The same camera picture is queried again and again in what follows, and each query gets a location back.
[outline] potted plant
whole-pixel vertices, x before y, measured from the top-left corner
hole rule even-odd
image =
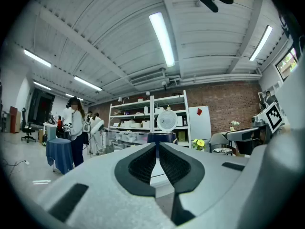
[[[205,150],[205,145],[204,145],[204,141],[201,139],[195,139],[193,140],[193,148],[197,149],[199,151],[204,151]]]

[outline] red paper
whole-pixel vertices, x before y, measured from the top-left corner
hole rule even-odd
[[[202,110],[201,110],[200,108],[198,108],[197,114],[198,114],[198,115],[201,115],[201,113],[202,113]]]

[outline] white cabinet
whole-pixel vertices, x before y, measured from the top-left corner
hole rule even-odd
[[[211,122],[208,106],[189,108],[189,126],[191,127],[191,140],[211,139]]]

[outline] brown cabinet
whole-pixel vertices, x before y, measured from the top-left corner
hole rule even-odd
[[[17,132],[20,131],[21,112],[18,111],[17,108],[11,106],[10,107],[10,114],[11,114],[10,132],[11,133],[17,133]]]

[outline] ceiling light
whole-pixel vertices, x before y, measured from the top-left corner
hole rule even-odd
[[[270,36],[271,31],[272,31],[272,27],[270,25],[268,25],[260,42],[258,43],[258,46],[256,47],[255,51],[253,52],[252,56],[250,57],[250,61],[253,61],[257,57],[257,55],[259,54],[259,52],[265,45],[268,37]]]
[[[173,50],[172,50],[172,46],[171,46],[171,41],[168,36],[168,32],[167,32],[162,14],[160,12],[152,14],[149,16],[149,19],[152,23],[154,31],[157,34],[167,67],[174,66],[175,59],[173,58]]]
[[[51,67],[51,64],[50,64],[49,62],[46,62],[45,60],[41,59],[40,57],[37,57],[37,56],[34,55],[33,53],[31,53],[31,52],[29,52],[29,51],[27,51],[27,50],[24,50],[24,53],[25,53],[27,56],[31,57],[32,59],[37,60],[38,62],[40,62],[40,63],[42,63],[42,64],[44,64],[44,65],[46,65],[46,66],[48,66],[48,67]]]
[[[45,89],[51,90],[51,88],[49,88],[49,87],[47,87],[47,86],[44,86],[44,85],[41,85],[41,84],[39,84],[39,83],[37,83],[37,82],[34,82],[34,84],[36,84],[36,85],[38,85],[38,86],[41,86],[41,87],[43,87],[43,88],[45,88]]]
[[[102,90],[102,88],[100,88],[100,87],[98,87],[98,86],[95,86],[95,85],[93,85],[93,84],[91,84],[91,83],[89,83],[89,82],[87,82],[87,81],[84,81],[83,79],[81,79],[81,78],[79,78],[79,77],[77,77],[77,76],[75,76],[74,79],[77,80],[77,81],[79,81],[79,82],[81,82],[81,83],[83,83],[83,84],[85,84],[85,85],[87,85],[87,86],[89,86],[89,87],[92,87],[92,88],[95,89],[95,90],[98,90],[98,91],[101,91],[101,90]]]
[[[66,96],[68,96],[68,97],[74,97],[74,96],[72,96],[72,95],[70,95],[70,94],[66,94]],[[79,100],[81,100],[81,101],[84,101],[82,98],[80,98],[80,97],[76,97],[76,98],[78,98]]]

